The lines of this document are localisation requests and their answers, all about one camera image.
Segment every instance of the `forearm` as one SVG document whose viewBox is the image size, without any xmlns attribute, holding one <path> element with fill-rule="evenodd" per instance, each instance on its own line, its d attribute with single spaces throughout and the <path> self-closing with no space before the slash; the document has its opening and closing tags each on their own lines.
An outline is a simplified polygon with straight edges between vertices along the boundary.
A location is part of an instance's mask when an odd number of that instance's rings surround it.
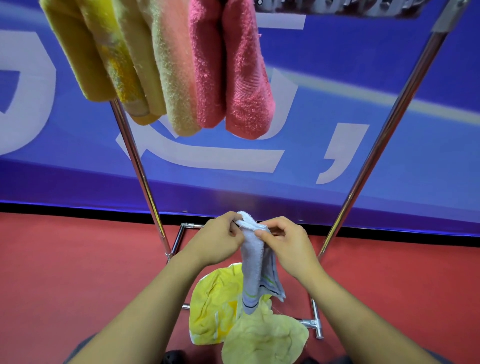
<svg viewBox="0 0 480 364">
<path fill-rule="evenodd" d="M 320 265 L 301 283 L 354 363 L 438 363 L 330 278 Z"/>
<path fill-rule="evenodd" d="M 71 363 L 159 363 L 181 306 L 202 269 L 194 257 L 178 253 Z"/>
</svg>

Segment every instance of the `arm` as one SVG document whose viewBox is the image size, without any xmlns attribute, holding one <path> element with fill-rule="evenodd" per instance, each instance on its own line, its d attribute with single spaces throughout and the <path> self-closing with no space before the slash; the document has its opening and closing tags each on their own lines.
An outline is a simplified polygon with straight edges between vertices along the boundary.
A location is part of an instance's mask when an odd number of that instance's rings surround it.
<svg viewBox="0 0 480 364">
<path fill-rule="evenodd" d="M 347 292 L 320 266 L 305 230 L 287 218 L 255 232 L 315 300 L 354 363 L 437 363 L 430 354 Z"/>
<path fill-rule="evenodd" d="M 228 212 L 208 221 L 71 364 L 159 363 L 195 278 L 206 266 L 234 254 L 243 243 L 243 234 L 233 223 L 237 219 L 242 216 Z"/>
</svg>

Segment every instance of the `person's right hand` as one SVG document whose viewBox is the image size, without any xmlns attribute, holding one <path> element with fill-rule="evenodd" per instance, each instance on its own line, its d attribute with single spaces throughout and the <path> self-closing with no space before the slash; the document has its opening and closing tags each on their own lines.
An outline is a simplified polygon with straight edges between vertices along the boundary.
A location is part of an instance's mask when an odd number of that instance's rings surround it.
<svg viewBox="0 0 480 364">
<path fill-rule="evenodd" d="M 301 283 L 312 273 L 312 268 L 320 267 L 312 243 L 302 226 L 283 216 L 261 224 L 266 225 L 272 233 L 256 230 L 255 235 L 273 249 L 282 267 Z"/>
</svg>

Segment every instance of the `black floor edge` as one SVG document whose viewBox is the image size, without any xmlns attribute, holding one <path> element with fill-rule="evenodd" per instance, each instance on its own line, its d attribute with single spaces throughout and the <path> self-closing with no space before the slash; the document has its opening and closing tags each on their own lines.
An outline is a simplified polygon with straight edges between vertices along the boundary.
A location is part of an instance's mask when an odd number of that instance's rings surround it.
<svg viewBox="0 0 480 364">
<path fill-rule="evenodd" d="M 153 220 L 150 214 L 105 211 L 86 208 L 0 203 L 0 212 L 67 216 L 73 218 L 92 218 L 98 220 L 153 224 Z M 208 217 L 187 215 L 161 215 L 160 217 L 165 225 L 180 225 L 184 222 L 205 224 L 210 219 Z M 323 225 L 302 224 L 302 226 L 309 235 L 325 236 L 330 230 L 329 226 Z M 416 232 L 387 231 L 348 227 L 341 228 L 338 236 L 358 239 L 384 240 L 401 243 L 469 246 L 477 248 L 480 247 L 480 237 L 473 236 L 425 234 Z"/>
</svg>

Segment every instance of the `hand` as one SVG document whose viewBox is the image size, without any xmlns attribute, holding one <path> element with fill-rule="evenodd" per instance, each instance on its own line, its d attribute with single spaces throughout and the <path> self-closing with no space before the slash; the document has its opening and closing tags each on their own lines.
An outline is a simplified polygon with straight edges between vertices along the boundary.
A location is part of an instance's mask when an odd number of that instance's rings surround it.
<svg viewBox="0 0 480 364">
<path fill-rule="evenodd" d="M 272 233 L 256 230 L 255 235 L 273 249 L 282 267 L 303 284 L 312 269 L 320 267 L 305 229 L 283 216 L 261 224 L 266 225 Z"/>
<path fill-rule="evenodd" d="M 183 252 L 197 259 L 202 268 L 223 262 L 243 244 L 243 233 L 233 222 L 242 219 L 242 215 L 230 211 L 209 220 L 189 241 Z"/>
</svg>

